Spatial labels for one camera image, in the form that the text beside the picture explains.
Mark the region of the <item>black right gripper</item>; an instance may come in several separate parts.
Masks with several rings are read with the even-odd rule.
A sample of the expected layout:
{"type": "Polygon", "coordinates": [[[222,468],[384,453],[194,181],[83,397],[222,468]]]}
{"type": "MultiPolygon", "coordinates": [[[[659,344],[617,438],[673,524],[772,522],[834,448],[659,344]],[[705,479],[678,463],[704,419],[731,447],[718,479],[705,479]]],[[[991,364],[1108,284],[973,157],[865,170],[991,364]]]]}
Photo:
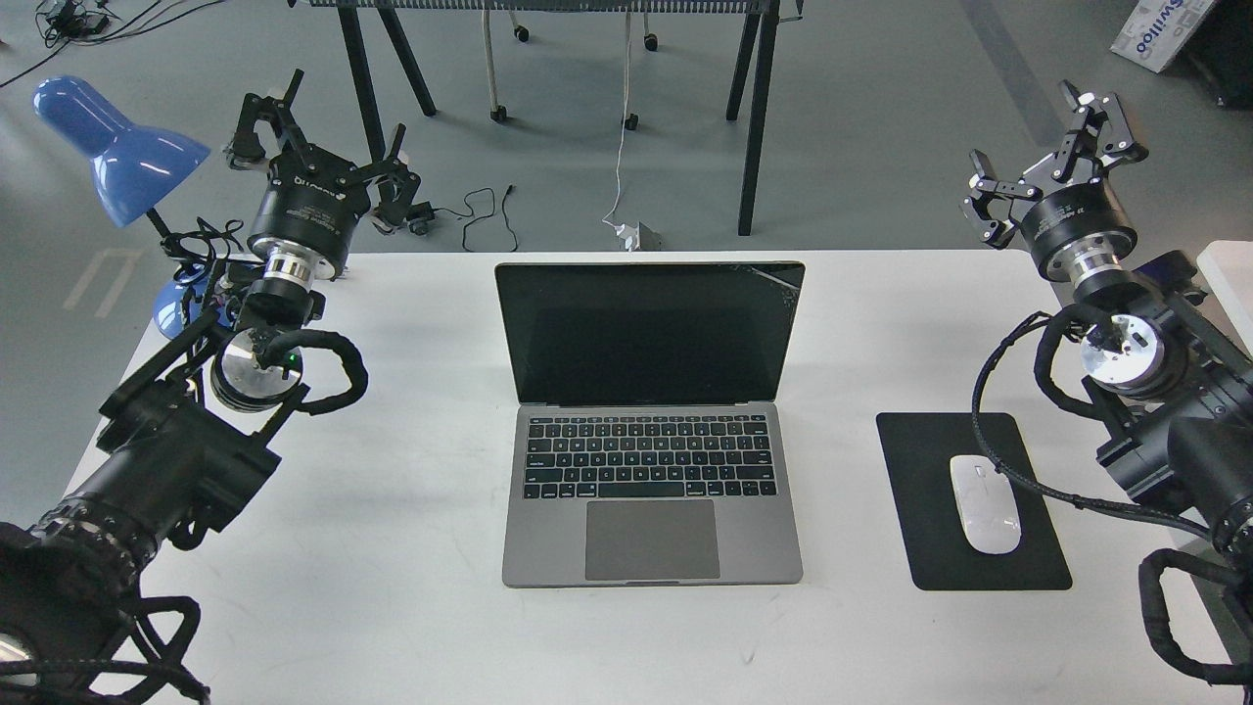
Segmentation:
{"type": "Polygon", "coordinates": [[[1118,94],[1080,91],[1068,80],[1060,81],[1059,89],[1071,109],[1071,121],[1048,162],[1048,177],[1064,188],[1030,207],[1020,224],[1010,214],[995,217],[992,204],[1034,204],[1040,187],[999,179],[989,157],[971,149],[974,174],[961,210],[981,244],[1007,249],[1020,228],[1039,275],[1079,286],[1096,273],[1121,268],[1136,245],[1131,219],[1110,184],[1099,178],[1118,167],[1140,164],[1149,149],[1133,134],[1118,94]]]}

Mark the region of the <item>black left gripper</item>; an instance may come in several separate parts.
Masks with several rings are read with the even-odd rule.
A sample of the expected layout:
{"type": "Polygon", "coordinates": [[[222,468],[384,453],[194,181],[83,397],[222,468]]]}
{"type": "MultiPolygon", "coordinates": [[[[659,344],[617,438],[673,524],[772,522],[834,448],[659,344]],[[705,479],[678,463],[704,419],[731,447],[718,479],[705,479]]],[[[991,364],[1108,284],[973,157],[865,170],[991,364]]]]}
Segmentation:
{"type": "Polygon", "coordinates": [[[304,71],[294,75],[281,96],[246,94],[236,129],[226,144],[226,158],[233,170],[257,170],[268,164],[256,125],[272,128],[279,155],[267,169],[268,183],[248,247],[261,259],[279,244],[294,244],[315,253],[317,278],[336,278],[348,262],[350,240],[357,223],[370,209],[366,187],[378,187],[380,200],[368,212],[378,232],[395,232],[413,218],[413,197],[421,184],[401,157],[406,125],[393,126],[388,152],[372,164],[358,167],[326,152],[315,149],[292,115],[304,71]],[[355,187],[346,180],[355,172],[355,187]]]}

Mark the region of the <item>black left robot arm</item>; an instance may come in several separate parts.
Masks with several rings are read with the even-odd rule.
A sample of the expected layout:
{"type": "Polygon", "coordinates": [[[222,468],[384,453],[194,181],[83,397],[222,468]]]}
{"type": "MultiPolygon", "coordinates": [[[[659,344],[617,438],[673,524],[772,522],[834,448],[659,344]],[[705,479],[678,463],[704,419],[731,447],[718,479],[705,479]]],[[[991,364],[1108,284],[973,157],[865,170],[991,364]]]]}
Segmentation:
{"type": "Polygon", "coordinates": [[[38,116],[91,162],[113,223],[148,217],[160,232],[183,299],[178,333],[100,406],[107,461],[33,526],[3,526],[5,704],[143,704],[167,686],[208,702],[183,662],[200,605],[143,596],[143,570],[165,541],[195,548],[256,498],[292,414],[366,393],[361,352],[312,327],[325,309],[313,284],[342,275],[361,218],[382,232],[417,219],[420,178],[401,157],[403,125],[365,167],[309,143],[291,111],[301,80],[246,95],[226,148],[232,168],[267,175],[252,260],[185,249],[154,210],[205,162],[200,142],[135,124],[80,76],[34,93],[38,116]]]}

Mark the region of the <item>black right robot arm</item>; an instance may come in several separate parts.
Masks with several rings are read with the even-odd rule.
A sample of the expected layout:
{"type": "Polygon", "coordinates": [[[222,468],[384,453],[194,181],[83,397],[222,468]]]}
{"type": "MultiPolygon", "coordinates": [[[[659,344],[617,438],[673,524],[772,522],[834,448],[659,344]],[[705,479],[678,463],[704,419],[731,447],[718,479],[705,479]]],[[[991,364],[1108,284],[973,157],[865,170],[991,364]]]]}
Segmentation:
{"type": "Polygon", "coordinates": [[[1250,690],[1249,662],[1213,664],[1187,656],[1172,631],[1162,575],[1190,574],[1222,591],[1235,627],[1250,635],[1252,366],[1250,356],[1198,309],[1197,267],[1172,250],[1136,269],[1123,260],[1136,230],[1111,188],[1110,172],[1145,160],[1115,93],[1060,83],[1071,120],[1056,149],[1014,180],[994,174],[971,152],[971,192],[962,210],[985,245],[1002,250],[1021,235],[1053,284],[1073,301],[1035,312],[1006,336],[976,376],[974,437],[1007,482],[1075,508],[1165,526],[1212,543],[1217,561],[1177,548],[1141,558],[1141,624],[1153,651],[1174,670],[1250,690]],[[1001,460],[984,435],[981,404],[989,376],[1007,348],[1040,331],[1032,374],[1053,404],[1104,425],[1109,440],[1096,463],[1125,501],[1088,498],[1027,478],[1001,460]]]}

